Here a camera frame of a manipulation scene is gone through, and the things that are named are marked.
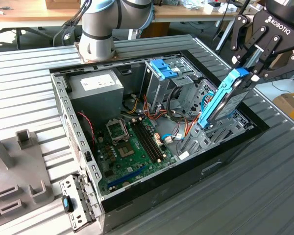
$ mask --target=red wire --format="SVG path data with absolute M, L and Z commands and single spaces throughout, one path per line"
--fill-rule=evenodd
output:
M 92 123 L 90 122 L 89 118 L 85 114 L 83 114 L 81 112 L 77 112 L 77 114 L 82 115 L 88 121 L 90 129 L 92 130 L 92 138 L 93 138 L 92 142 L 93 142 L 93 145 L 95 146 L 95 134 L 94 134 L 94 129 L 93 129 Z

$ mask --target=chip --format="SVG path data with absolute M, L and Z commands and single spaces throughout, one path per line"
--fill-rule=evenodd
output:
M 113 170 L 108 170 L 104 173 L 105 177 L 110 177 L 112 175 L 114 175 Z
M 117 146 L 117 149 L 118 149 L 121 157 L 123 157 L 123 158 L 134 154 L 134 149 L 133 149 L 131 143 L 129 143 L 129 142 L 119 144 Z

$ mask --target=orange wire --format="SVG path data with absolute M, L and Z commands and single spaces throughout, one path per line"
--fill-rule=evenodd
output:
M 197 120 L 198 120 L 198 118 L 199 118 L 200 115 L 201 115 L 201 113 L 199 113 L 199 114 L 196 116 L 196 118 L 192 121 L 191 126 L 190 126 L 190 127 L 186 130 L 186 132 L 185 132 L 185 136 L 188 135 L 188 133 L 190 132 L 190 130 L 192 129 L 192 127 L 194 126 L 194 124 L 197 122 Z

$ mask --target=blue tab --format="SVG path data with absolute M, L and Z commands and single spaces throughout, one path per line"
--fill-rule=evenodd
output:
M 151 60 L 150 64 L 163 79 L 178 77 L 178 74 L 173 72 L 170 66 L 166 64 L 162 59 Z
M 68 200 L 66 198 L 64 198 L 63 200 L 63 204 L 64 204 L 64 207 L 67 207 L 69 204 L 68 204 Z

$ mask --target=aluminum workbench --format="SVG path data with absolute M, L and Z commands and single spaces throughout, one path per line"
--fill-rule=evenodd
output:
M 188 49 L 219 79 L 229 66 L 191 36 L 115 42 L 122 58 Z M 35 131 L 55 200 L 0 226 L 2 234 L 73 234 L 59 181 L 77 172 L 55 104 L 50 68 L 77 65 L 73 46 L 0 53 L 0 139 Z M 232 164 L 111 235 L 294 234 L 294 123 L 257 89 L 245 103 L 270 127 Z M 95 235 L 96 223 L 81 231 Z

